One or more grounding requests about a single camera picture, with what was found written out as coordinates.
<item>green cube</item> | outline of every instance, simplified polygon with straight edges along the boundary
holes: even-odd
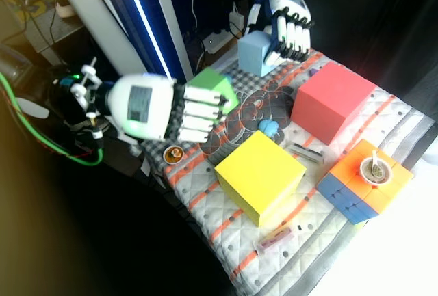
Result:
[[[229,104],[226,108],[225,106],[220,108],[224,114],[228,114],[231,110],[236,108],[237,105],[239,105],[239,100],[237,99],[237,96],[233,90],[233,86],[227,77],[219,74],[211,68],[206,68],[197,74],[191,81],[188,82],[188,85],[221,93],[229,100]]]

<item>robotic arm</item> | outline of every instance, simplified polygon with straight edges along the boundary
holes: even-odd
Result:
[[[278,59],[305,61],[310,52],[311,14],[304,0],[258,0],[248,17],[245,34],[261,27],[263,14],[272,24],[271,45],[265,64],[274,65]]]
[[[84,78],[70,91],[92,122],[104,115],[117,128],[118,138],[130,144],[137,139],[206,142],[214,122],[225,119],[221,108],[230,102],[219,92],[177,85],[155,74],[103,83],[94,63],[83,66]],[[94,134],[98,139],[101,133]]]

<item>power strip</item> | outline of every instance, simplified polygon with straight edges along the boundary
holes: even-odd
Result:
[[[230,30],[234,35],[238,35],[244,28],[244,17],[237,12],[230,12]],[[219,34],[211,33],[204,40],[205,50],[214,54],[218,52],[226,43],[231,41],[234,35],[223,29]]]

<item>rubik's cube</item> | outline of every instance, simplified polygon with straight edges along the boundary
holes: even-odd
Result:
[[[386,185],[368,184],[360,175],[361,162],[371,157],[373,150],[378,150],[378,157],[392,167],[393,178]],[[327,173],[317,189],[353,224],[357,224],[381,214],[412,178],[410,171],[362,139]]]

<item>yellow cube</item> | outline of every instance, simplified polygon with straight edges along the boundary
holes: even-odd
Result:
[[[296,189],[306,167],[257,131],[215,170],[225,193],[256,226],[262,226]]]

